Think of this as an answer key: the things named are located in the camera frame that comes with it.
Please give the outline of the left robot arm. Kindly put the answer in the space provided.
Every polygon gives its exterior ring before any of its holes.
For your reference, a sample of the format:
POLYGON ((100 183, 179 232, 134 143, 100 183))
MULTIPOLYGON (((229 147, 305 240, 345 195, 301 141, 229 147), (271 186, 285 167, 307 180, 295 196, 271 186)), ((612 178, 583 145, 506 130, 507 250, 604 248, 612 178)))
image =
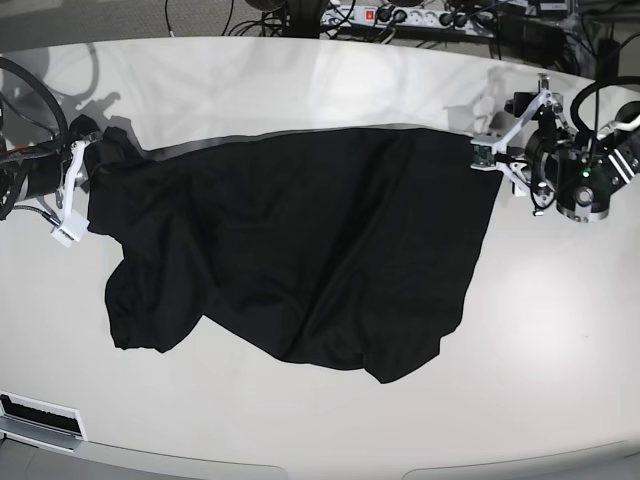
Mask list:
POLYGON ((637 75, 615 76, 585 87, 571 102, 572 125, 563 118, 563 103, 539 89, 523 114, 537 124, 524 153, 534 215, 554 207, 578 223, 601 221, 613 195, 639 177, 639 103, 600 122, 601 91, 638 84, 637 75))

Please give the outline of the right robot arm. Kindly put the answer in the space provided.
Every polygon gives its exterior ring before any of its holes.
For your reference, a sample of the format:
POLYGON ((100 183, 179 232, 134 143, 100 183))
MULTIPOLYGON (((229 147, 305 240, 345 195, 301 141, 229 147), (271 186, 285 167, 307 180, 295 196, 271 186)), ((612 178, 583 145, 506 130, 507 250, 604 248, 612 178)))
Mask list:
POLYGON ((1 136, 1 219, 31 211, 60 230, 73 218, 75 190, 88 183, 85 152, 101 136, 99 127, 86 115, 69 121, 52 91, 15 61, 3 57, 1 74, 5 81, 27 87, 49 114, 47 120, 37 120, 1 94, 2 118, 11 113, 46 134, 23 143, 1 136))

